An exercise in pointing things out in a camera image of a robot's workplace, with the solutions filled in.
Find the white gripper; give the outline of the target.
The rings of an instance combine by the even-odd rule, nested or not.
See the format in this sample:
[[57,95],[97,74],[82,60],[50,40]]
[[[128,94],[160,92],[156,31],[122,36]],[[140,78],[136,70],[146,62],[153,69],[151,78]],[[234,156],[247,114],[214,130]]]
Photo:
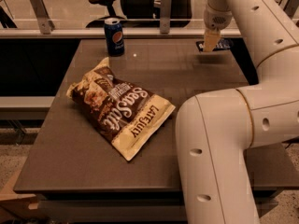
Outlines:
[[204,10],[204,23],[206,26],[204,33],[203,52],[211,52],[221,39],[221,31],[225,29],[232,20],[232,12],[228,6],[212,7],[206,5]]

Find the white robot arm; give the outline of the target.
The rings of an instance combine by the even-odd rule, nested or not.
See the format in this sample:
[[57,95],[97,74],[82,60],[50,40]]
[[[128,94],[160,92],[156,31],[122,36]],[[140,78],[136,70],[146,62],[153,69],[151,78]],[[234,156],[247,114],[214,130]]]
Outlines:
[[299,134],[299,29],[274,0],[207,0],[232,13],[257,71],[253,86],[201,93],[176,120],[189,224],[260,224],[243,152]]

